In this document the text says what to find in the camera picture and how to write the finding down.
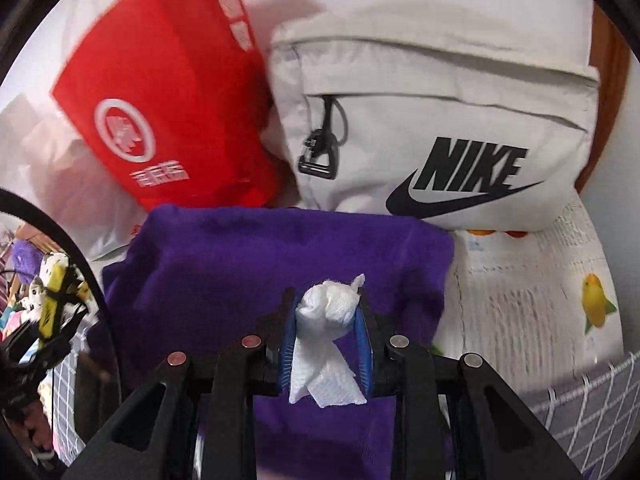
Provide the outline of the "white tissue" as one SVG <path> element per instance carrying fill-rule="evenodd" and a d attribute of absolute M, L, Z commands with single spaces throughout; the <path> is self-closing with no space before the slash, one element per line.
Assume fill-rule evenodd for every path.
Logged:
<path fill-rule="evenodd" d="M 318 408 L 367 402 L 335 341 L 355 323 L 359 289 L 366 277 L 351 283 L 324 281 L 304 292 L 295 309 L 295 342 L 288 402 L 309 396 Z"/>

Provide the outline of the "yellow black pouch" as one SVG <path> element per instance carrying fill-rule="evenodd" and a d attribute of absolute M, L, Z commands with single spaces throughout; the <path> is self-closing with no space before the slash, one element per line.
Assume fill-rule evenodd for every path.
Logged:
<path fill-rule="evenodd" d="M 43 286 L 43 300 L 38 330 L 40 340 L 48 341 L 61 329 L 66 305 L 63 297 L 72 282 L 68 257 L 60 252 L 48 255 L 41 263 L 39 277 Z"/>

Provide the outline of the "newspaper sheet with lemons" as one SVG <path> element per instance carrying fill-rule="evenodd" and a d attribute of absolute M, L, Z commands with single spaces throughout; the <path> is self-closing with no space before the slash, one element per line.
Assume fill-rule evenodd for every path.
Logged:
<path fill-rule="evenodd" d="M 480 354 L 516 391 L 546 388 L 624 351 L 612 274 L 572 197 L 537 232 L 456 231 L 433 347 Z"/>

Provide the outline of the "white Miniso plastic bag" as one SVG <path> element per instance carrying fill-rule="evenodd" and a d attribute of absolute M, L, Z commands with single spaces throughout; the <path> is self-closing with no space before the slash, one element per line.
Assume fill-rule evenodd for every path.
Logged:
<path fill-rule="evenodd" d="M 58 222 L 90 260 L 128 245 L 146 218 L 66 118 L 22 94 L 1 111 L 1 186 Z"/>

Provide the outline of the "grey checkered blanket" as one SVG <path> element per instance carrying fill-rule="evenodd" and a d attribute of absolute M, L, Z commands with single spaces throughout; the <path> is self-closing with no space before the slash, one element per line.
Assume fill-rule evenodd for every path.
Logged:
<path fill-rule="evenodd" d="M 586 479 L 606 479 L 639 435 L 639 355 L 591 370 L 521 398 Z"/>

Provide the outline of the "red Haidilao paper bag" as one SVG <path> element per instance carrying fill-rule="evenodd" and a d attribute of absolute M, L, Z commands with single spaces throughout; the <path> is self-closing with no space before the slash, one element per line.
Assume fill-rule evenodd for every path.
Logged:
<path fill-rule="evenodd" d="M 282 191 L 284 166 L 260 140 L 272 101 L 242 0 L 118 0 L 53 95 L 145 209 L 262 207 Z"/>

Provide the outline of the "grey Nike pouch bag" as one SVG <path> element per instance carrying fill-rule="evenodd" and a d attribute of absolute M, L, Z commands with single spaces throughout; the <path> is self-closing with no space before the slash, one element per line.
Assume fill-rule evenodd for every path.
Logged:
<path fill-rule="evenodd" d="M 594 67 L 449 3 L 285 22 L 268 70 L 266 143 L 309 209 L 539 231 L 574 196 L 596 128 Z"/>

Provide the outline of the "brown wooden door frame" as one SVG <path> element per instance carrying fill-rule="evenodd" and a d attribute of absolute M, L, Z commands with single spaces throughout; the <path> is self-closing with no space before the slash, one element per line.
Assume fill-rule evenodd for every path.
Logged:
<path fill-rule="evenodd" d="M 586 186 L 615 126 L 626 90 L 631 48 L 597 4 L 593 7 L 589 64 L 600 74 L 596 130 L 587 165 L 575 182 L 578 193 Z"/>

